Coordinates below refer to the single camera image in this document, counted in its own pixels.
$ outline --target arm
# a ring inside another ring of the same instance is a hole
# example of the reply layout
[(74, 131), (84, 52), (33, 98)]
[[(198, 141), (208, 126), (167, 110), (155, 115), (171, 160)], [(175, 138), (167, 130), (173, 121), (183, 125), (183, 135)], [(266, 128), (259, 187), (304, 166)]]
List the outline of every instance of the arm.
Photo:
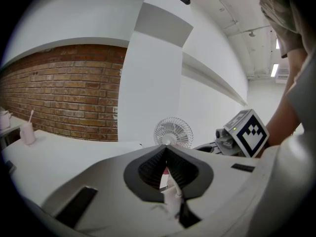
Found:
[(300, 72), (302, 65), (306, 59), (307, 53), (305, 49), (295, 49), (287, 53), (290, 74), (286, 83), (284, 94), (280, 104), (267, 124), (267, 130), (270, 133), (268, 142), (270, 146), (281, 144), (281, 142), (290, 136), (300, 124), (293, 108), (286, 99), (286, 93), (294, 83), (294, 79)]

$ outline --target pink cup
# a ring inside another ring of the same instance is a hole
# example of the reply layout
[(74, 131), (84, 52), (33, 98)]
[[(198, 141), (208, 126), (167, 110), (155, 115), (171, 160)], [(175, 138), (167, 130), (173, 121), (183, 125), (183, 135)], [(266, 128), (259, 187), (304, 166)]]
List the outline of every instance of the pink cup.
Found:
[(20, 127), (20, 137), (26, 145), (30, 145), (35, 141), (32, 123), (26, 123)]

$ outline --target brick wall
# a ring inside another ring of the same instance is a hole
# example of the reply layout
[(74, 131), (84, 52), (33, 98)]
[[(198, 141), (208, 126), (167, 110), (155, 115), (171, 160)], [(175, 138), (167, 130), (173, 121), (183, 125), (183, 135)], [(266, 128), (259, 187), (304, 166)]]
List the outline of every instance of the brick wall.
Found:
[(33, 126), (88, 140), (117, 141), (126, 48), (69, 45), (38, 52), (0, 74), (0, 105)]

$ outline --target white ceiling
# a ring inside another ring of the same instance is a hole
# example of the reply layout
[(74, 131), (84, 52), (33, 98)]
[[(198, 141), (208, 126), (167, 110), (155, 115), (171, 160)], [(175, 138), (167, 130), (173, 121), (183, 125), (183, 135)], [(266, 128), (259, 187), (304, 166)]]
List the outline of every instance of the white ceiling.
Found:
[[(258, 0), (191, 1), (200, 6), (226, 34), (249, 80), (271, 79), (274, 63), (287, 69), (287, 59), (281, 59), (280, 51), (276, 49), (276, 33), (262, 14)], [(260, 27), (264, 28), (254, 30), (254, 37), (245, 32)]]

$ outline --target white table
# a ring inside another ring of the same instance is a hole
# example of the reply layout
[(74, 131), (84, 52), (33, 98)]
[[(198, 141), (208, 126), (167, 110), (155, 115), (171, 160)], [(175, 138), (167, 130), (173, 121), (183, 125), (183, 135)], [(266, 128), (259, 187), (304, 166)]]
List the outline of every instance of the white table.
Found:
[(141, 149), (140, 142), (87, 141), (38, 130), (26, 146), (18, 140), (2, 152), (16, 170), (11, 178), (21, 195), (41, 206), (58, 187), (103, 159)]
[(10, 132), (20, 128), (23, 124), (27, 123), (27, 121), (22, 120), (20, 118), (12, 116), (10, 118), (10, 127), (0, 130), (0, 139), (1, 139), (1, 147), (4, 149), (6, 147), (6, 142), (4, 137), (8, 135)]

